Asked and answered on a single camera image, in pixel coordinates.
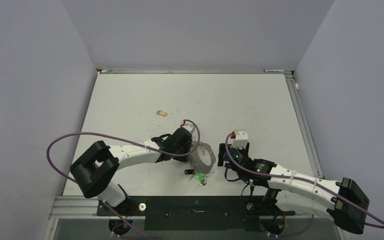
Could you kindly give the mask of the green plastic key tag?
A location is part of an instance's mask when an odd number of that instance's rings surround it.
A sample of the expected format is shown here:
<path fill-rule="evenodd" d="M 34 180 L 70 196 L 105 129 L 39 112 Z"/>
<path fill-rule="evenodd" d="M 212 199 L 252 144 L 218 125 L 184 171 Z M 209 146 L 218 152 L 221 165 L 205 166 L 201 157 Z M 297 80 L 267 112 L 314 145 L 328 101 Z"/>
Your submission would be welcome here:
<path fill-rule="evenodd" d="M 195 178 L 199 181 L 199 182 L 204 182 L 205 181 L 205 177 L 201 174 L 201 173 L 199 173 L 199 172 L 197 172 L 197 173 L 195 173 Z"/>

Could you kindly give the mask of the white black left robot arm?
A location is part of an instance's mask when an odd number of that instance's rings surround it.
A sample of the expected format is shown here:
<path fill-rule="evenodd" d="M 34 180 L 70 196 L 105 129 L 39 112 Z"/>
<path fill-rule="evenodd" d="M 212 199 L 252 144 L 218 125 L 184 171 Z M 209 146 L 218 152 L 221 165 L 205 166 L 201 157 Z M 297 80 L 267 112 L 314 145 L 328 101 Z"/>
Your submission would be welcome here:
<path fill-rule="evenodd" d="M 112 181 L 116 171 L 145 163 L 175 159 L 187 162 L 196 128 L 186 124 L 172 134 L 163 134 L 138 144 L 107 145 L 94 142 L 72 165 L 70 173 L 86 199 L 97 197 L 116 215 L 128 211 L 128 195 Z"/>

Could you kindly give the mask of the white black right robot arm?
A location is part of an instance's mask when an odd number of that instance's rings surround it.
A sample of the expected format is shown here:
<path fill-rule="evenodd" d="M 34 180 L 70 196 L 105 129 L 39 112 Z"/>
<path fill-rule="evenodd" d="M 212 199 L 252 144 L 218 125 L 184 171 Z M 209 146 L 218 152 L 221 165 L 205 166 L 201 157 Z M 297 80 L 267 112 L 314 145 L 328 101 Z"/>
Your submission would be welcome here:
<path fill-rule="evenodd" d="M 221 143 L 218 160 L 233 170 L 239 181 L 266 188 L 261 203 L 254 204 L 254 214 L 306 213 L 332 220 L 349 233 L 363 234 L 370 200 L 354 180 L 327 180 L 301 174 L 269 160 L 252 159 L 248 149 Z"/>

